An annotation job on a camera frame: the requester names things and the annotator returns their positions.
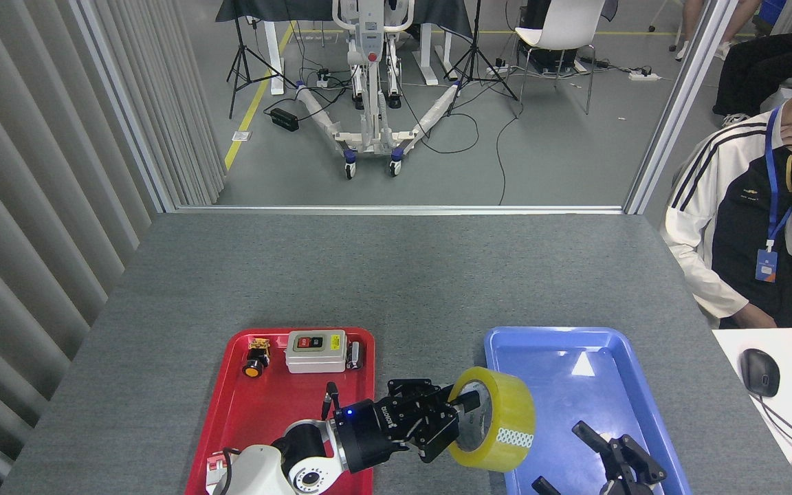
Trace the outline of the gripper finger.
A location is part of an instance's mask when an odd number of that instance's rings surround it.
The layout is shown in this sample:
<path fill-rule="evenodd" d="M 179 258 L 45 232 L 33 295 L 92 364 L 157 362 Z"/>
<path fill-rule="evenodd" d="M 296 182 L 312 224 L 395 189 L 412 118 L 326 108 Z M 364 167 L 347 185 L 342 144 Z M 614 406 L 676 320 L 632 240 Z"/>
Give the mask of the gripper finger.
<path fill-rule="evenodd" d="M 600 494 L 652 494 L 667 473 L 630 435 L 605 439 L 584 421 L 573 432 L 585 445 L 599 454 L 606 482 Z"/>

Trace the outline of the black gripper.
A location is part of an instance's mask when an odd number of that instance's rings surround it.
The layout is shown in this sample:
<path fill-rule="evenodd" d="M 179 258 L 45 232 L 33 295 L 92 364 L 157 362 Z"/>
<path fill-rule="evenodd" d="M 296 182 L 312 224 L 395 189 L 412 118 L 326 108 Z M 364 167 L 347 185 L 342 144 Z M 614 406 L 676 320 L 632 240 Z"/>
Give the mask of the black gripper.
<path fill-rule="evenodd" d="M 481 406 L 479 392 L 460 392 L 452 397 L 454 385 L 437 385 L 431 379 L 390 379 L 388 395 L 378 402 L 355 402 L 333 412 L 334 430 L 344 453 L 348 471 L 356 474 L 389 461 L 392 453 L 408 451 L 412 445 L 424 463 L 432 463 L 459 435 L 459 413 Z M 397 406 L 409 404 L 411 410 L 426 415 L 409 423 L 405 438 L 391 439 L 399 429 Z M 538 476 L 532 489 L 539 495 L 561 495 L 546 477 Z"/>

